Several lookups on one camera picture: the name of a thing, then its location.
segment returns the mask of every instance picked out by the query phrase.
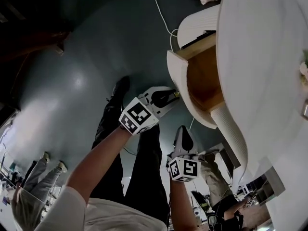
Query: table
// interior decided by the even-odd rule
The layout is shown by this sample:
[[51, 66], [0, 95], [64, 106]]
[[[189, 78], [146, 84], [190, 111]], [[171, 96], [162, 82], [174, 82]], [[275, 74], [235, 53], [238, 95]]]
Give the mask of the table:
[[274, 166], [286, 190], [267, 203], [276, 230], [308, 217], [307, 95], [298, 67], [308, 49], [308, 0], [223, 0], [217, 61], [226, 104], [245, 138], [247, 179]]

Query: foot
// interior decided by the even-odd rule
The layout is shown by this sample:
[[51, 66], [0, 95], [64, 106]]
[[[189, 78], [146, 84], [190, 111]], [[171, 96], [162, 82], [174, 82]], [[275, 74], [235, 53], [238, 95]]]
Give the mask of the foot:
[[59, 161], [58, 168], [60, 168], [62, 173], [66, 173], [67, 172], [67, 167], [65, 166], [64, 162], [62, 162], [62, 161]]
[[114, 89], [112, 90], [111, 98], [123, 100], [125, 94], [130, 88], [129, 76], [124, 76], [118, 82], [116, 82]]
[[43, 155], [43, 157], [41, 157], [41, 159], [45, 159], [46, 163], [49, 163], [49, 161], [50, 161], [49, 154], [47, 152], [44, 152], [44, 155]]

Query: wooden panel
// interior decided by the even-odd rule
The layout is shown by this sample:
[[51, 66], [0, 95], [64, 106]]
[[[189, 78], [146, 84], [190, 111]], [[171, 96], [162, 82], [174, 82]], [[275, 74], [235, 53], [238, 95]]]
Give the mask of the wooden panel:
[[192, 101], [210, 112], [224, 103], [216, 61], [216, 46], [188, 60], [187, 86]]
[[188, 46], [187, 48], [176, 52], [177, 55], [183, 57], [186, 60], [202, 53], [203, 51], [216, 45], [216, 33]]

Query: leg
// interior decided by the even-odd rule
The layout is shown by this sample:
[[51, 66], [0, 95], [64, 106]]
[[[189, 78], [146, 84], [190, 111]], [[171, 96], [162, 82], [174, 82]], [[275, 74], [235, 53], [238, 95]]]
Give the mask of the leg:
[[30, 192], [32, 189], [37, 185], [39, 182], [39, 177], [42, 173], [45, 172], [47, 166], [46, 159], [42, 158], [40, 159], [33, 170], [31, 171], [28, 179], [25, 182], [24, 190]]
[[28, 179], [30, 173], [32, 172], [33, 168], [35, 167], [35, 165], [37, 164], [37, 161], [33, 161], [30, 168], [28, 169], [26, 175], [25, 175], [25, 178], [23, 180], [23, 183], [21, 183], [21, 187], [24, 187], [24, 184], [26, 182], [26, 180]]
[[160, 178], [161, 160], [159, 126], [154, 126], [140, 135], [138, 154], [125, 195], [125, 204], [167, 223], [170, 209]]
[[54, 168], [30, 191], [30, 193], [45, 203], [50, 190], [61, 173], [62, 171], [59, 167]]
[[233, 195], [233, 193], [215, 163], [214, 154], [199, 156], [199, 160], [201, 161], [201, 175], [210, 190], [210, 204], [213, 207], [220, 200]]
[[[92, 149], [118, 127], [123, 98], [128, 89], [128, 77], [124, 77], [117, 82], [113, 91], [113, 96], [105, 107], [103, 117], [97, 128]], [[118, 155], [104, 177], [93, 189], [90, 198], [107, 199], [123, 203], [122, 178], [123, 168], [120, 155]]]

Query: white sneaker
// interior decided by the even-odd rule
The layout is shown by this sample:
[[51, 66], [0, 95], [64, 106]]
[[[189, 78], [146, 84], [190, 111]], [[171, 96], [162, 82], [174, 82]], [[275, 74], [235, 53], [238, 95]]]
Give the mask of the white sneaker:
[[49, 154], [47, 152], [44, 152], [44, 155], [41, 158], [44, 158], [46, 160], [46, 163], [49, 163], [50, 161]]
[[59, 161], [58, 167], [61, 169], [62, 173], [66, 173], [67, 172], [67, 167], [65, 166], [64, 162]]

